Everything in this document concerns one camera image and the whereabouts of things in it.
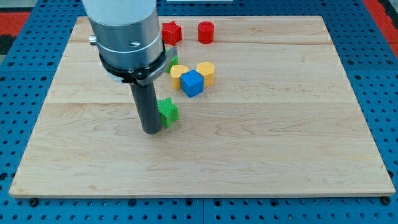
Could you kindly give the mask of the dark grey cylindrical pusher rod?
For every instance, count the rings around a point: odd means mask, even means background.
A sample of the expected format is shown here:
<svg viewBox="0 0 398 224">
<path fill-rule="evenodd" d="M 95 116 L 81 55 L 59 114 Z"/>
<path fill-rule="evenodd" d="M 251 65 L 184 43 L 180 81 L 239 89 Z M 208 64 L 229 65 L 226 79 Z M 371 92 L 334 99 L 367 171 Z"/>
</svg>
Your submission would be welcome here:
<svg viewBox="0 0 398 224">
<path fill-rule="evenodd" d="M 156 134 L 162 128 L 154 84 L 130 84 L 142 128 L 146 134 Z"/>
</svg>

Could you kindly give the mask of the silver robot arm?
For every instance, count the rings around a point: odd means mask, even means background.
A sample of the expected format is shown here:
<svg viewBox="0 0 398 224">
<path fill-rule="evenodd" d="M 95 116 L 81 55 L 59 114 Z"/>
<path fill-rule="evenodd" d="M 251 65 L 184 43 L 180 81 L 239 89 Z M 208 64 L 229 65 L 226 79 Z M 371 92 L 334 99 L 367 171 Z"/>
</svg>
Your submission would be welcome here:
<svg viewBox="0 0 398 224">
<path fill-rule="evenodd" d="M 161 128 L 154 81 L 168 68 L 178 50 L 166 50 L 157 6 L 149 0 L 83 0 L 94 35 L 90 42 L 110 77 L 131 87 L 142 128 Z"/>
</svg>

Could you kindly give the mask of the green block behind arm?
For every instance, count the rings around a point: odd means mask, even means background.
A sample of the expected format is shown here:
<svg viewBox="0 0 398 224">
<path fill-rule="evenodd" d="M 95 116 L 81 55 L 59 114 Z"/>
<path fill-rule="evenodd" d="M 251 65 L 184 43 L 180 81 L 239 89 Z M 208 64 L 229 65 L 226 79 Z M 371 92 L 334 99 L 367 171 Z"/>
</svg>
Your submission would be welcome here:
<svg viewBox="0 0 398 224">
<path fill-rule="evenodd" d="M 179 64 L 179 62 L 178 62 L 178 55 L 176 55 L 176 56 L 174 56 L 174 57 L 171 59 L 169 65 L 168 65 L 168 67 L 167 67 L 167 69 L 165 70 L 165 73 L 170 73 L 171 68 L 172 68 L 174 65 L 178 65 L 178 64 Z"/>
</svg>

